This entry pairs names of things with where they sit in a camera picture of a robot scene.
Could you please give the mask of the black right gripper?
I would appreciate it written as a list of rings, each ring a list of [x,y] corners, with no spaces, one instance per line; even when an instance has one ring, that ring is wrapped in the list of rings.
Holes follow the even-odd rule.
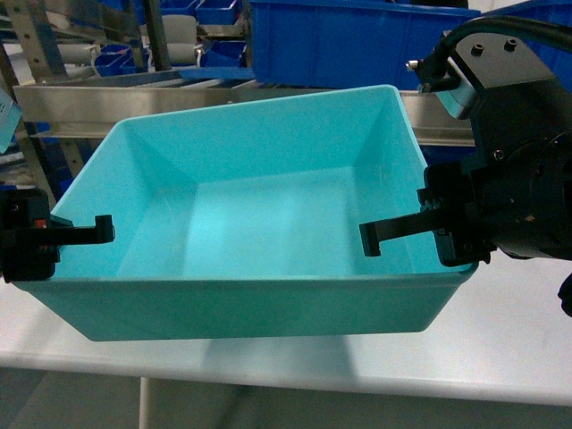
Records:
[[[361,223],[365,256],[379,257],[383,241],[434,231],[438,258],[448,267],[489,262],[494,250],[515,259],[571,258],[569,132],[526,142],[485,168],[461,166],[425,169],[417,192],[424,212]]]

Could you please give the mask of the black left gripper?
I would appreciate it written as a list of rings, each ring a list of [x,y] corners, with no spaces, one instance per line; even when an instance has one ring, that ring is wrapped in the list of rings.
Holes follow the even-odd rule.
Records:
[[[68,219],[50,218],[49,198],[42,189],[1,192],[1,274],[6,282],[52,277],[59,261],[53,246],[106,244],[114,238],[110,214],[97,215],[93,226],[74,226]]]

